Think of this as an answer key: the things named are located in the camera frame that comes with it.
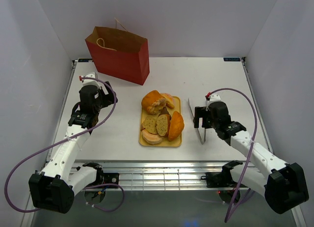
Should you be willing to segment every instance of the paper bag handle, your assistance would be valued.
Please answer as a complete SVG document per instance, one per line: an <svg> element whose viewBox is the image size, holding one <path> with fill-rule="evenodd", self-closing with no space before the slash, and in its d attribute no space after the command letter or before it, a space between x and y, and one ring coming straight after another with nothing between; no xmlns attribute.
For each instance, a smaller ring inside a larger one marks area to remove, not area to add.
<svg viewBox="0 0 314 227"><path fill-rule="evenodd" d="M127 32L129 32L116 18L114 18L114 19L116 20L116 29L117 29L117 23L119 23L120 26L122 26L123 29L125 29ZM103 41L103 44L104 44L103 46L101 46L101 45L98 43L98 40L100 40L100 39ZM109 50L117 51L116 49L106 48L106 47L105 47L105 41L104 41L103 38L97 39L96 43L97 43L97 45L98 45L99 47L101 47L101 48L103 48L103 49L109 49Z"/></svg>
<svg viewBox="0 0 314 227"><path fill-rule="evenodd" d="M117 29L117 23L120 24L120 26L125 29L127 32L129 32L116 18L114 18L116 20L116 29Z"/></svg>
<svg viewBox="0 0 314 227"><path fill-rule="evenodd" d="M101 46L101 45L98 43L98 40L100 40L100 39L101 39L101 40L103 41L103 43L104 43L103 46ZM103 48L103 49L109 49L109 50L117 51L116 49L106 48L106 47L105 47L105 41L104 41L103 38L97 39L96 43L97 43L97 45L98 45L99 47L101 47L101 48Z"/></svg>

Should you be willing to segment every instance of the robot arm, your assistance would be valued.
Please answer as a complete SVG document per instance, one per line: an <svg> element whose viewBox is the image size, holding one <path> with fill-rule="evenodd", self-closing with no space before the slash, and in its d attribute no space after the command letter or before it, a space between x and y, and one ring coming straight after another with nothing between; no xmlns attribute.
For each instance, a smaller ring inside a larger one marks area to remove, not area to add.
<svg viewBox="0 0 314 227"><path fill-rule="evenodd" d="M93 72L87 77L97 78L97 75ZM89 184L102 184L104 181L102 168L96 163L86 163L70 176L73 163L92 131L74 138L73 135L93 128L98 123L100 110L114 103L114 96L109 88L106 87L109 94L105 94L95 80L82 82L80 102L73 107L68 122L65 135L68 141L62 143L48 164L28 181L35 207L66 213L78 192Z"/></svg>
<svg viewBox="0 0 314 227"><path fill-rule="evenodd" d="M250 162L260 172L247 169L242 184L264 196L275 212L282 214L309 199L303 169L297 163L288 164L258 142L252 141L243 125L231 121L225 103L216 100L210 104L207 102L206 107L196 107L195 128L199 127L200 118L203 119L203 128L213 128L220 139L245 157L251 143L254 143ZM242 162L231 161L223 166L222 172L212 181L220 184L238 182L243 167Z"/></svg>

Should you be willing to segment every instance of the white table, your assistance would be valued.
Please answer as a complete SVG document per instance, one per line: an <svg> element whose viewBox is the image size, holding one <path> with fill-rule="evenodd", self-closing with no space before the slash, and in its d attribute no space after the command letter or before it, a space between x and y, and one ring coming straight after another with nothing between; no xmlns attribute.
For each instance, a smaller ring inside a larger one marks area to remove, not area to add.
<svg viewBox="0 0 314 227"><path fill-rule="evenodd" d="M79 101L79 90L82 87L79 76L92 71L97 71L93 62L77 63L56 141L64 137L72 107ZM187 105L189 97L194 106L204 106L205 95L222 87L236 88L252 99L242 62L224 62L223 58L153 57L150 58L150 74L144 86L101 73L98 73L98 78L110 82L119 102L109 120L93 131L77 160L147 162L245 160L242 154L220 140L213 129L207 131L207 141L201 145ZM143 147L138 142L141 100L146 93L154 89L181 98L185 128L182 145L178 148ZM227 104L232 120L240 122L253 133L253 114L245 98L229 91L220 92L219 95ZM102 109L99 120L103 120L110 110L111 106ZM260 123L256 140L266 147Z"/></svg>

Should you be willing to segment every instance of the red paper bag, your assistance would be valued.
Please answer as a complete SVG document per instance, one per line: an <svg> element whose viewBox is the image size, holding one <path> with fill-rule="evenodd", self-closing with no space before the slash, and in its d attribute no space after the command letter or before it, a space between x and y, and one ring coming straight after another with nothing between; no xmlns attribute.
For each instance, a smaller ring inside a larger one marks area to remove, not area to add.
<svg viewBox="0 0 314 227"><path fill-rule="evenodd" d="M95 27L85 42L98 72L144 84L149 74L146 38L124 30Z"/></svg>

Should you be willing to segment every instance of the pastry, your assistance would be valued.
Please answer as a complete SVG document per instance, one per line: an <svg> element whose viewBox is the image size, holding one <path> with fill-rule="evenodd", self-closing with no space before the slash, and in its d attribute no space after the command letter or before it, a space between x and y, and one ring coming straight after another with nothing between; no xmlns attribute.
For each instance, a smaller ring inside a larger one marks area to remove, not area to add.
<svg viewBox="0 0 314 227"><path fill-rule="evenodd" d="M175 99L169 93L161 93L161 96L163 96L167 100L166 101L167 107L171 109L175 108Z"/></svg>
<svg viewBox="0 0 314 227"><path fill-rule="evenodd" d="M157 90L153 90L142 99L142 108L151 115L157 115L166 102L167 100Z"/></svg>
<svg viewBox="0 0 314 227"><path fill-rule="evenodd" d="M184 121L183 121L182 115L178 113L177 111L175 111L172 114L168 140L169 141L175 140L182 133L183 129L184 129Z"/></svg>
<svg viewBox="0 0 314 227"><path fill-rule="evenodd" d="M167 108L166 107L163 107L163 109L161 110L160 115L169 115L170 116L170 120L171 120L171 115L170 113L168 112Z"/></svg>
<svg viewBox="0 0 314 227"><path fill-rule="evenodd" d="M141 130L146 129L148 133L157 135L157 129L156 129L156 119L152 116L146 117L146 119L143 121L141 125Z"/></svg>
<svg viewBox="0 0 314 227"><path fill-rule="evenodd" d="M167 137L170 128L170 115L164 114L157 118L156 129L162 137Z"/></svg>
<svg viewBox="0 0 314 227"><path fill-rule="evenodd" d="M162 142L162 137L160 137L159 135L152 135L148 133L148 131L145 129L142 130L142 137L147 143L152 145Z"/></svg>

